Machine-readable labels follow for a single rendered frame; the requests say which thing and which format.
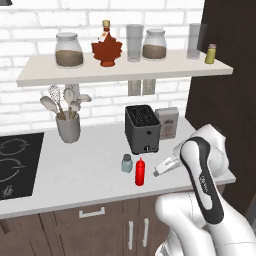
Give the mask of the double wall outlet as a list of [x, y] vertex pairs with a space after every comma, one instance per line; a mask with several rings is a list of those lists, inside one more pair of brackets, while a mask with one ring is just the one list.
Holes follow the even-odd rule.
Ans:
[[129, 80], [128, 95], [129, 96], [154, 95], [155, 86], [156, 86], [155, 79]]

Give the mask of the single wall outlet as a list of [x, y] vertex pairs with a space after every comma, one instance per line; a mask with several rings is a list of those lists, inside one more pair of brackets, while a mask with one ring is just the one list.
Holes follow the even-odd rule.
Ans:
[[75, 100], [80, 95], [79, 84], [65, 84], [65, 89], [71, 89], [73, 91]]

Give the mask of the yellow-green shaker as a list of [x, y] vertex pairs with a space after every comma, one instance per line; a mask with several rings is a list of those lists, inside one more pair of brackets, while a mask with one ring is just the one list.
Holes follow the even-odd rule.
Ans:
[[210, 44], [208, 46], [207, 54], [205, 57], [205, 63], [206, 64], [213, 64], [215, 61], [215, 55], [216, 55], [216, 48], [217, 46], [215, 44]]

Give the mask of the grey cardboard box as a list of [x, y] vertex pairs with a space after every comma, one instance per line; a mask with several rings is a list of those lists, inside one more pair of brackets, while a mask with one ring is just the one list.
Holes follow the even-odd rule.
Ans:
[[176, 136], [177, 124], [179, 119], [179, 111], [177, 107], [159, 108], [155, 110], [161, 129], [160, 139], [172, 139]]

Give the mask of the clear drinking glass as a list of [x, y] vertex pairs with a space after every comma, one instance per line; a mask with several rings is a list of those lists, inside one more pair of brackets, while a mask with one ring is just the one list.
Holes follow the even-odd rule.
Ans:
[[204, 42], [207, 25], [192, 23], [189, 25], [187, 58], [198, 59], [200, 57], [200, 51]]
[[141, 24], [128, 24], [126, 26], [127, 59], [130, 62], [139, 62], [144, 26]]

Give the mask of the white wall shelf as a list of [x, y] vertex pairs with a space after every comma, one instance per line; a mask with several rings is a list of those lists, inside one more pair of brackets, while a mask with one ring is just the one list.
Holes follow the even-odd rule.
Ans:
[[187, 59], [185, 50], [170, 50], [164, 60], [129, 62], [125, 52], [113, 67], [102, 67], [92, 53], [85, 53], [85, 64], [78, 68], [60, 68], [53, 55], [32, 56], [18, 76], [19, 87], [60, 84], [80, 84], [125, 80], [163, 79], [194, 76], [231, 75], [233, 68], [215, 60], [206, 64], [205, 54], [199, 59]]

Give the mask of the red condiment bottle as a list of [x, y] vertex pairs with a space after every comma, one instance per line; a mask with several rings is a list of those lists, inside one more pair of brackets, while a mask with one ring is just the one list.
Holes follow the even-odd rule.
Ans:
[[139, 159], [136, 162], [135, 184], [137, 186], [143, 186], [144, 178], [145, 178], [145, 162], [142, 159]]

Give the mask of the maple leaf syrup bottle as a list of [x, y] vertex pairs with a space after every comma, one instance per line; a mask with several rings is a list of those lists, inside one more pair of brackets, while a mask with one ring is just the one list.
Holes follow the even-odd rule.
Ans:
[[110, 34], [110, 21], [102, 21], [103, 32], [98, 41], [91, 44], [94, 58], [100, 61], [102, 67], [112, 67], [115, 60], [121, 56], [122, 43]]

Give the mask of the pale wooden spoon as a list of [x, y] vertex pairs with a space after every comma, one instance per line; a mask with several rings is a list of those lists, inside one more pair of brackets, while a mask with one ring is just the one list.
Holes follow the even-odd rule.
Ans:
[[72, 120], [80, 110], [80, 104], [77, 101], [71, 101], [69, 107], [69, 119]]
[[80, 95], [78, 96], [78, 98], [76, 99], [76, 101], [77, 101], [78, 103], [82, 103], [82, 102], [91, 102], [92, 99], [91, 99], [91, 97], [90, 97], [89, 95], [87, 95], [87, 94], [80, 94]]
[[43, 96], [40, 98], [40, 102], [47, 110], [54, 112], [58, 119], [61, 119], [61, 115], [57, 110], [57, 105], [50, 97]]

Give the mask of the grey utensil pot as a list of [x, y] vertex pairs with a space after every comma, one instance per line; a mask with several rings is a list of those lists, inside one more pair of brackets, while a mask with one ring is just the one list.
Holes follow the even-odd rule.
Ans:
[[69, 118], [69, 112], [65, 111], [65, 120], [56, 118], [59, 136], [65, 143], [75, 143], [80, 138], [80, 117]]

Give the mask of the glass jar with brown filling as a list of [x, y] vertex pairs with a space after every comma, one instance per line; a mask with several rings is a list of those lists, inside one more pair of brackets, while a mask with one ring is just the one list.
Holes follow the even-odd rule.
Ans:
[[83, 52], [76, 33], [63, 32], [56, 35], [55, 60], [58, 66], [64, 68], [75, 68], [83, 64]]
[[165, 31], [163, 29], [147, 29], [142, 56], [150, 60], [162, 60], [166, 57], [166, 52]]

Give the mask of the brown cabinet panel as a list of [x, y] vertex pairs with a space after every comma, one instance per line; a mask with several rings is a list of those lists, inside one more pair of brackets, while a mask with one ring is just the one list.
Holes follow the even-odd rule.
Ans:
[[51, 256], [38, 214], [0, 219], [0, 237], [5, 256]]

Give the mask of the brown drawer front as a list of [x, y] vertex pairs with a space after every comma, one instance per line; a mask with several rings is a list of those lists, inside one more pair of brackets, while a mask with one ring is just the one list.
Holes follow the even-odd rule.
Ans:
[[[80, 219], [79, 210], [105, 215]], [[41, 213], [53, 256], [122, 256], [122, 202]]]

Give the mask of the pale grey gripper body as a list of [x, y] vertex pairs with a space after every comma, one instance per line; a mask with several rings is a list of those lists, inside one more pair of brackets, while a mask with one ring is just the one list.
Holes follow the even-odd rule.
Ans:
[[176, 156], [175, 154], [172, 154], [171, 156], [167, 157], [165, 160], [160, 162], [155, 166], [155, 171], [159, 173], [159, 175], [162, 175], [166, 172], [169, 172], [175, 168], [178, 168], [182, 165], [182, 162], [180, 160], [179, 156]]

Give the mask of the grey-blue shaker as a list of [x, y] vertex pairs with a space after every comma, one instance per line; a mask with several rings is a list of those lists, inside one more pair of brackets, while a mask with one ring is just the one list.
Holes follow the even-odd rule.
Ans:
[[124, 154], [121, 162], [121, 170], [130, 173], [133, 169], [133, 161], [130, 154]]

